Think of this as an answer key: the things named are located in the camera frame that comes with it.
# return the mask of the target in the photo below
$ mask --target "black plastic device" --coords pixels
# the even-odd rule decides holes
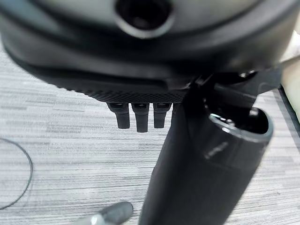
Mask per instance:
[[[0,0],[7,53],[59,88],[106,102],[119,128],[172,124],[140,225],[221,225],[271,139],[256,97],[278,64],[299,0]],[[112,217],[128,218],[128,203]]]

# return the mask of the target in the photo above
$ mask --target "cylindrical tube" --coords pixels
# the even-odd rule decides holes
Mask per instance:
[[[222,225],[272,136],[270,118],[256,111],[239,129],[184,102],[153,170],[139,225]]]

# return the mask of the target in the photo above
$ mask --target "gray carpet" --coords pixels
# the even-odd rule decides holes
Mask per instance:
[[[277,90],[256,103],[275,123],[264,160],[228,225],[300,225],[300,138]],[[150,174],[170,126],[136,133],[119,130],[104,103],[46,84],[18,68],[0,49],[0,136],[19,142],[34,163],[32,184],[1,225],[64,225],[123,200],[136,224]],[[26,185],[29,165],[14,146],[0,143],[0,207]]]

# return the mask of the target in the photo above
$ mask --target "black plastic tab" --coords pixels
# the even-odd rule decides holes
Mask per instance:
[[[132,110],[135,112],[136,130],[139,133],[148,131],[149,103],[132,103]]]
[[[128,129],[130,127],[128,104],[107,103],[108,108],[116,114],[118,128]]]
[[[171,108],[170,103],[153,103],[154,128],[165,127],[165,116]]]
[[[173,110],[172,110],[172,119],[171,119],[171,122],[173,121],[175,115],[176,115],[176,111],[177,109],[179,108],[180,106],[180,103],[173,103]]]

